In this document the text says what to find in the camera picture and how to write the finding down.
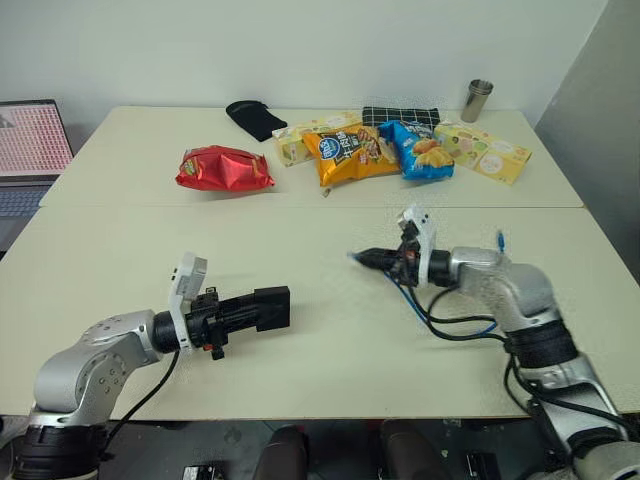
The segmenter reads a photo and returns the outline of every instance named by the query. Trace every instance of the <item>white table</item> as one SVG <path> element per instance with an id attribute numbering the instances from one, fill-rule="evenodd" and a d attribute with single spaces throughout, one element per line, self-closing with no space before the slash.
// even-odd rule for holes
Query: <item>white table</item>
<path id="1" fill-rule="evenodd" d="M 289 125 L 335 114 L 327 110 L 273 110 Z M 455 112 L 443 118 L 457 120 Z M 76 155 L 43 198 L 43 206 L 192 205 L 235 198 L 175 183 L 185 150 L 219 144 L 266 155 L 276 186 L 249 201 L 298 206 L 580 207 L 582 202 L 518 111 L 486 111 L 477 127 L 530 148 L 533 155 L 513 186 L 457 167 L 453 178 L 421 184 L 400 175 L 369 178 L 322 196 L 312 162 L 285 168 L 274 140 L 259 143 L 220 108 L 118 107 Z"/>
<path id="2" fill-rule="evenodd" d="M 209 259 L 205 285 L 216 285 L 224 298 L 288 285 L 291 327 L 232 334 L 219 362 L 204 352 L 181 358 L 136 418 L 517 415 L 502 389 L 506 355 L 497 342 L 433 337 L 382 275 L 347 258 L 348 251 L 396 245 L 397 213 L 235 200 L 41 209 L 0 262 L 0 412 L 27 413 L 38 368 L 88 325 L 117 313 L 167 309 L 170 272 L 192 250 Z M 640 364 L 640 290 L 587 211 L 429 213 L 440 248 L 493 248 L 496 229 L 503 229 L 512 259 L 550 277 L 568 327 L 617 406 L 640 410 L 638 384 L 629 376 Z M 434 292 L 425 289 L 424 300 Z M 479 307 L 462 298 L 450 305 L 443 315 Z M 168 362 L 133 374 L 115 417 L 158 381 Z"/>

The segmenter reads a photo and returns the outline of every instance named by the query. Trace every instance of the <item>robotic arm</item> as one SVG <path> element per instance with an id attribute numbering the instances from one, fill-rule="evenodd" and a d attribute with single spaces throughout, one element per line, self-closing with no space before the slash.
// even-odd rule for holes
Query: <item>robotic arm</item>
<path id="1" fill-rule="evenodd" d="M 577 350 L 544 273 L 493 250 L 435 250 L 435 227 L 418 207 L 405 210 L 398 223 L 397 250 L 373 248 L 356 254 L 356 260 L 387 272 L 410 292 L 431 282 L 457 286 L 481 300 L 506 335 L 516 379 L 531 395 L 529 412 L 561 446 L 579 478 L 640 478 L 640 444 L 628 441 L 630 432 L 617 421 L 613 402 Z"/>
<path id="2" fill-rule="evenodd" d="M 172 275 L 169 311 L 116 315 L 86 330 L 38 372 L 35 404 L 13 479 L 92 479 L 107 442 L 106 422 L 131 373 L 165 353 L 202 348 L 224 357 L 229 333 L 289 326 L 289 289 L 274 287 L 220 301 L 199 295 L 205 259 L 185 254 Z"/>

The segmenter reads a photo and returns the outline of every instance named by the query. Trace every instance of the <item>laptop screen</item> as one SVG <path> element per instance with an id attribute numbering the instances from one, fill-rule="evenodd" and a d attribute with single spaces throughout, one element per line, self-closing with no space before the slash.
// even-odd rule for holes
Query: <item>laptop screen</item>
<path id="1" fill-rule="evenodd" d="M 59 175 L 72 158 L 53 100 L 0 102 L 0 178 Z"/>

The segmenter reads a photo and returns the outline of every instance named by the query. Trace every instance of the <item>blue snack bag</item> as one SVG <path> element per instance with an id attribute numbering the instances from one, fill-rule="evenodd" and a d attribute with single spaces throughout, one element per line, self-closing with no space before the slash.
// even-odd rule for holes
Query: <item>blue snack bag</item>
<path id="1" fill-rule="evenodd" d="M 407 180 L 453 175 L 453 157 L 433 140 L 433 131 L 427 125 L 390 120 L 380 125 L 378 131 L 395 146 L 402 176 Z"/>

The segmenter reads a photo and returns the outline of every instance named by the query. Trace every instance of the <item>laptop keyboard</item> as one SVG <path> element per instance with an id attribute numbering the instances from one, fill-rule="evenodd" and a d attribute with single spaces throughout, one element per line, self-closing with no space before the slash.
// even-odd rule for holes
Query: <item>laptop keyboard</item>
<path id="1" fill-rule="evenodd" d="M 0 217 L 31 217 L 46 190 L 0 189 Z"/>

